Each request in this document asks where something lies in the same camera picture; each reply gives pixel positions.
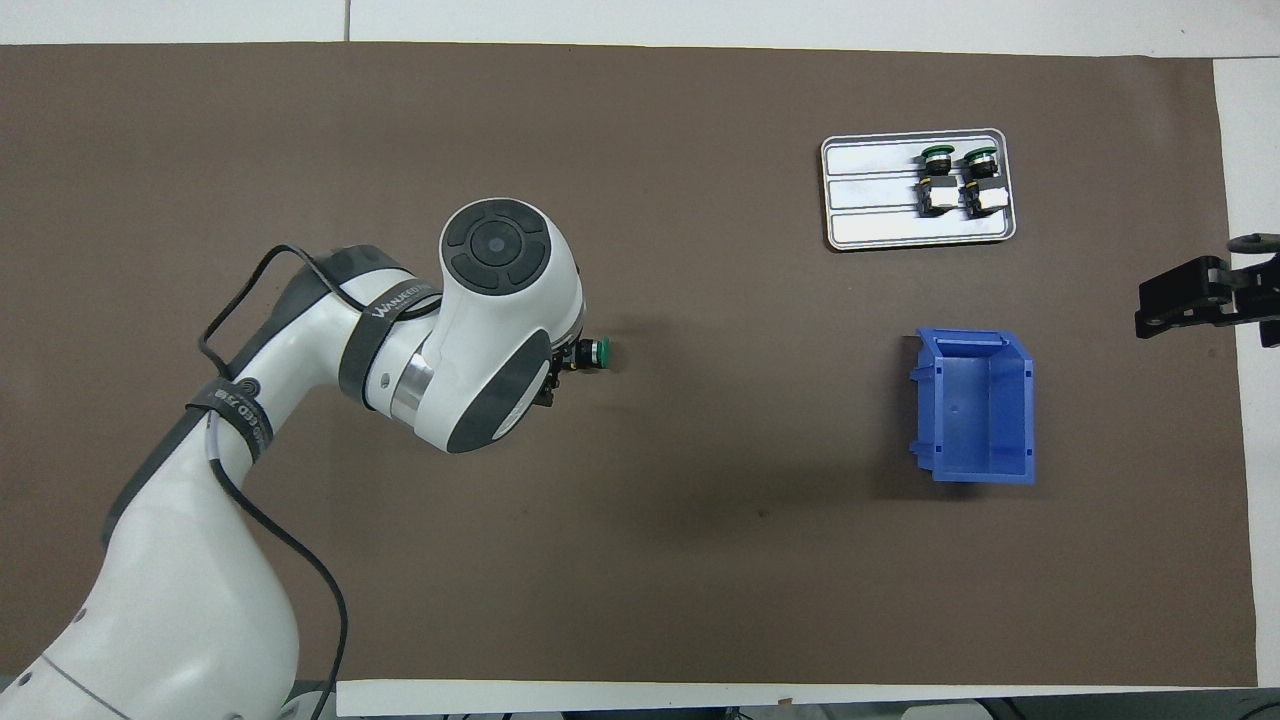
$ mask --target brown table mat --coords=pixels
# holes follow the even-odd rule
[[[826,137],[969,127],[1007,135],[1012,240],[826,249]],[[1142,279],[1225,238],[1207,60],[0,47],[0,673],[88,592],[262,251],[438,279],[449,213],[511,195],[616,370],[457,457],[335,389],[300,407],[247,488],[343,583],[344,678],[1256,682],[1233,334],[1132,329]],[[1034,487],[915,468],[919,325],[1032,352]],[[330,602],[264,543],[321,676]]]

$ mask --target blue bin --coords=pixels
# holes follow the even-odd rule
[[[920,328],[920,468],[948,483],[1036,482],[1034,368],[1012,333]]]

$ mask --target black cable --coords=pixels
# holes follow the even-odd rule
[[[1244,715],[1240,715],[1240,720],[1249,720],[1249,717],[1254,717],[1260,712],[1263,712],[1266,710],[1271,710],[1272,707],[1280,707],[1280,701],[1268,702],[1266,705],[1260,705],[1260,706],[1254,707],[1253,710],[1245,712]]]
[[[253,287],[257,286],[257,282],[262,278],[262,273],[265,273],[268,266],[270,266],[271,260],[275,260],[278,256],[285,252],[291,252],[296,255],[300,260],[302,260],[302,263],[307,266],[307,269],[311,270],[311,273],[321,283],[324,283],[325,288],[329,292],[338,296],[338,299],[342,300],[348,307],[351,307],[357,313],[365,311],[366,306],[358,302],[351,295],[348,295],[344,290],[342,290],[342,287],[338,286],[338,283],[335,283],[333,278],[330,278],[324,272],[324,269],[316,264],[315,259],[312,259],[306,250],[302,250],[293,245],[276,245],[275,247],[268,250],[265,255],[262,255],[262,259],[257,261],[257,266],[255,266],[253,272],[250,273],[248,279],[244,281],[244,284],[241,287],[239,292],[237,292],[236,296],[232,297],[230,302],[228,302],[227,306],[223,307],[220,313],[218,313],[218,316],[214,318],[214,322],[209,324],[205,332],[196,341],[196,347],[200,348],[200,352],[214,364],[214,366],[218,369],[218,374],[228,380],[234,380],[236,378],[232,375],[230,368],[227,365],[227,363],[224,363],[223,359],[218,355],[218,352],[215,352],[214,348],[209,346],[209,340],[214,336],[215,332],[218,332],[218,328],[220,328],[221,324],[227,322],[227,318],[229,318],[232,313],[234,313],[236,309],[239,307],[239,304],[248,296],[248,293],[253,290]],[[419,307],[416,310],[410,310],[402,314],[397,319],[397,322],[413,320],[424,315],[428,315],[430,313],[434,313],[440,307],[440,300],[442,299],[436,296],[422,307]],[[311,565],[311,568],[314,568],[315,571],[320,574],[325,584],[329,585],[329,592],[333,594],[334,603],[338,607],[338,647],[337,651],[334,652],[333,665],[329,669],[329,679],[328,682],[325,682],[324,691],[321,691],[320,694],[320,702],[315,706],[315,710],[311,712],[311,720],[317,720],[320,717],[320,712],[324,710],[325,703],[329,701],[329,696],[333,693],[334,688],[338,684],[338,670],[342,666],[342,656],[347,648],[347,628],[348,628],[347,601],[342,594],[342,588],[338,587],[338,580],[334,579],[333,574],[329,573],[329,569],[325,568],[324,562],[321,562],[320,559],[316,557],[314,552],[307,550],[305,544],[302,544],[297,538],[291,536],[288,530],[278,525],[275,520],[271,520],[271,518],[269,518],[266,512],[262,512],[262,510],[260,510],[256,505],[253,505],[253,501],[251,501],[238,487],[236,487],[236,483],[233,483],[230,477],[227,475],[227,470],[223,468],[223,464],[218,457],[210,457],[209,466],[212,469],[214,477],[218,478],[218,484],[221,486],[223,492],[225,492],[233,501],[236,501],[236,505],[238,505],[244,512],[247,512],[250,518],[256,520],[259,525],[262,525],[262,528],[265,528],[269,533],[275,536],[276,539],[287,544],[289,550],[301,555],[302,559],[306,560]],[[507,714],[503,717],[503,720],[511,720],[511,714]]]
[[[1014,717],[1016,717],[1018,720],[1027,720],[1027,716],[1023,715],[1023,711],[1019,710],[1016,705],[1014,705],[1012,698],[1002,697],[1000,698],[1000,701],[1009,706],[1009,710],[1014,714]]]
[[[326,585],[329,585],[329,592],[333,593],[333,601],[338,606],[338,648],[333,655],[333,665],[329,669],[329,679],[325,682],[324,691],[320,693],[320,702],[316,703],[315,710],[311,711],[311,720],[317,720],[320,712],[324,710],[325,703],[329,701],[329,696],[333,693],[334,687],[338,684],[338,669],[342,666],[342,655],[347,650],[347,601],[342,596],[342,588],[338,587],[338,580],[334,579],[329,569],[325,568],[324,562],[310,550],[307,546],[302,544],[297,538],[289,534],[288,530],[282,528],[262,512],[253,501],[244,496],[243,492],[236,483],[232,482],[230,477],[227,475],[227,470],[223,464],[216,457],[209,460],[209,466],[214,470],[214,477],[218,478],[218,484],[221,486],[223,492],[225,492],[236,505],[241,506],[241,510],[248,514],[250,518],[257,521],[259,525],[266,529],[266,532],[275,536],[280,542],[289,546],[289,550],[297,552],[315,568],[315,571],[324,578]]]
[[[987,715],[991,715],[992,720],[1000,720],[1000,714],[996,712],[996,708],[991,706],[991,701],[987,701],[984,698],[977,697],[977,698],[974,698],[974,702],[977,702],[978,705],[980,705],[982,708],[987,711]]]
[[[357,313],[365,311],[366,306],[362,302],[357,301],[351,295],[348,295],[347,291],[342,290],[342,287],[338,283],[333,282],[333,278],[330,278],[329,274],[325,273],[324,269],[316,264],[315,259],[312,259],[306,250],[302,250],[301,247],[293,245],[276,245],[275,247],[268,250],[266,255],[262,255],[262,259],[257,261],[257,266],[253,268],[253,272],[250,274],[248,279],[244,281],[244,286],[241,287],[239,292],[236,293],[236,297],[233,297],[232,301],[228,302],[225,307],[223,307],[223,310],[218,314],[218,316],[214,318],[214,322],[209,323],[209,327],[205,328],[205,332],[196,341],[196,347],[200,348],[200,352],[204,354],[205,357],[209,357],[209,360],[212,361],[214,366],[218,368],[218,374],[227,378],[228,380],[233,380],[236,378],[232,377],[230,368],[227,366],[227,363],[224,363],[223,359],[216,352],[214,352],[211,347],[209,347],[209,338],[211,338],[214,333],[218,332],[218,328],[220,328],[221,324],[227,322],[227,318],[229,318],[232,313],[234,313],[236,309],[239,307],[239,304],[248,296],[250,291],[253,290],[253,286],[257,284],[257,281],[262,278],[262,273],[265,273],[266,268],[270,266],[271,260],[275,260],[284,252],[292,252],[293,255],[297,255],[298,259],[302,260],[302,263],[307,266],[307,269],[311,270],[311,273],[321,283],[324,283],[325,288],[329,292],[337,295],[338,299],[342,300],[348,307],[351,307]],[[436,296],[434,300],[430,300],[426,305],[416,310],[406,311],[397,319],[397,322],[416,320],[419,318],[434,313],[439,307],[440,307],[440,296]]]

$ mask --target metal tray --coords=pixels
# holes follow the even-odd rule
[[[978,147],[996,146],[1000,173],[1009,184],[1009,208],[970,218],[964,208],[924,217],[915,208],[920,151],[954,145],[951,174],[959,159]],[[822,187],[827,208],[827,242],[836,250],[877,250],[1000,242],[1012,237],[1014,179],[1005,133],[995,128],[828,137],[822,143]]]

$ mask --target strap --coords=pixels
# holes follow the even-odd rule
[[[266,446],[271,445],[275,438],[271,420],[268,419],[262,406],[253,400],[248,389],[227,378],[219,377],[209,380],[209,384],[191,398],[187,407],[211,410],[230,423],[236,432],[244,438],[244,445],[248,446],[248,454],[255,462],[266,452]]]
[[[365,382],[369,379],[369,369],[374,366],[378,351],[392,332],[392,325],[406,310],[438,293],[439,291],[429,283],[410,278],[396,283],[365,307],[356,320],[355,329],[351,331],[351,337],[347,338],[347,347],[342,351],[342,363],[338,365],[338,387],[343,393],[372,410],[365,395]]]

